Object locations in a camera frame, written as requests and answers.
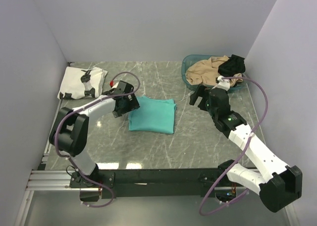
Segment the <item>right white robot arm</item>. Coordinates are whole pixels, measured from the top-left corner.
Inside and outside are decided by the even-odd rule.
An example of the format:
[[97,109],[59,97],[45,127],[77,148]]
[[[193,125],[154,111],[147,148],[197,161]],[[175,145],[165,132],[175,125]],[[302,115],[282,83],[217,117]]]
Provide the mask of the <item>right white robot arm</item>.
[[233,161],[231,169],[218,172],[217,180],[221,185],[228,186],[232,182],[243,185],[258,194],[266,208],[274,213],[301,198],[302,171],[278,158],[256,136],[246,120],[231,110],[226,88],[208,88],[200,84],[190,97],[190,105],[194,105],[197,98],[201,98],[198,107],[211,115],[215,127],[258,169],[255,172]]

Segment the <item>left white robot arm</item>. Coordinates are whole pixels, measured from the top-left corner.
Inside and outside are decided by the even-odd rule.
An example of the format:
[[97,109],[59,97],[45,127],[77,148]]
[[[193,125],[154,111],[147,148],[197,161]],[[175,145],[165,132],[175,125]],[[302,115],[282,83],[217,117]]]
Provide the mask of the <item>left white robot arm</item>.
[[49,135],[49,142],[55,146],[59,156],[66,157],[82,172],[81,181],[87,187],[94,187],[99,181],[99,168],[85,150],[90,124],[109,113],[115,118],[140,107],[134,86],[119,81],[109,91],[80,107],[61,108]]

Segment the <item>teal t shirt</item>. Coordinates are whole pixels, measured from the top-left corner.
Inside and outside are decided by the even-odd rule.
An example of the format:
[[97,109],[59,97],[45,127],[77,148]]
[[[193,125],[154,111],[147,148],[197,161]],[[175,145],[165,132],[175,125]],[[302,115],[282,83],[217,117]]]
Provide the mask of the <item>teal t shirt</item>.
[[140,107],[129,113],[130,131],[174,133],[176,103],[173,99],[158,100],[137,97]]

